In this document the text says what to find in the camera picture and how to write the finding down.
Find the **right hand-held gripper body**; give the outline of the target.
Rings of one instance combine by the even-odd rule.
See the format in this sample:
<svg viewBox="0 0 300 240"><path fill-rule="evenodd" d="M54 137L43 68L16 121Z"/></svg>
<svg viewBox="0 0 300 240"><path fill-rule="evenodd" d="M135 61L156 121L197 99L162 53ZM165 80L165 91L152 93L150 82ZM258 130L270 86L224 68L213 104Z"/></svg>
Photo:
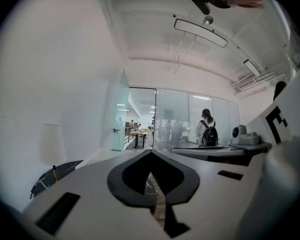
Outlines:
<svg viewBox="0 0 300 240"><path fill-rule="evenodd" d="M270 149L292 138L300 138L300 71L277 98L246 125L230 145L245 150Z"/></svg>

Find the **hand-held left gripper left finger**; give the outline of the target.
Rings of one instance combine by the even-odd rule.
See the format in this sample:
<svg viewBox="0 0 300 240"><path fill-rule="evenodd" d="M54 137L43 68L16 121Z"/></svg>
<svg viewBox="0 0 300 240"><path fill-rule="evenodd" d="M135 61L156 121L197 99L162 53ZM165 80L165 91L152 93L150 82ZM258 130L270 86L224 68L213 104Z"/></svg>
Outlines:
<svg viewBox="0 0 300 240"><path fill-rule="evenodd" d="M107 185L109 172L137 155L124 153L75 170L36 197L25 209L25 217L35 223L68 192L80 198L56 232L59 240L164 239L165 232L149 209L124 205Z"/></svg>

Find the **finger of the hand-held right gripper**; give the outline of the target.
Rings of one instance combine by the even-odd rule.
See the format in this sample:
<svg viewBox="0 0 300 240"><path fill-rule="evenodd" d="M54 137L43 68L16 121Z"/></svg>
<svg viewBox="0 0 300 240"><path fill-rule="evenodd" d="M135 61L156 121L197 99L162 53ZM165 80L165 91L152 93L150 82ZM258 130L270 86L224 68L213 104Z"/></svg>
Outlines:
<svg viewBox="0 0 300 240"><path fill-rule="evenodd" d="M240 166L248 166L251 161L251 154L248 151L231 146L174 148L171 153L202 161Z"/></svg>

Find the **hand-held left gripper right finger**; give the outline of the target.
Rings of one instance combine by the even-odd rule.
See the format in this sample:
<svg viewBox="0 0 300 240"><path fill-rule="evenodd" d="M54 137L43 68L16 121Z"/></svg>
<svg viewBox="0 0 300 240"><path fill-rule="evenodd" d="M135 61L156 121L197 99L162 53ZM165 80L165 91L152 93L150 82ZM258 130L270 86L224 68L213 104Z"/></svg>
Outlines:
<svg viewBox="0 0 300 240"><path fill-rule="evenodd" d="M180 240L234 240L240 220L255 193L262 171L262 155L248 166L193 159L160 150L171 159L197 172L200 185L189 202L172 207L176 219L189 227Z"/></svg>

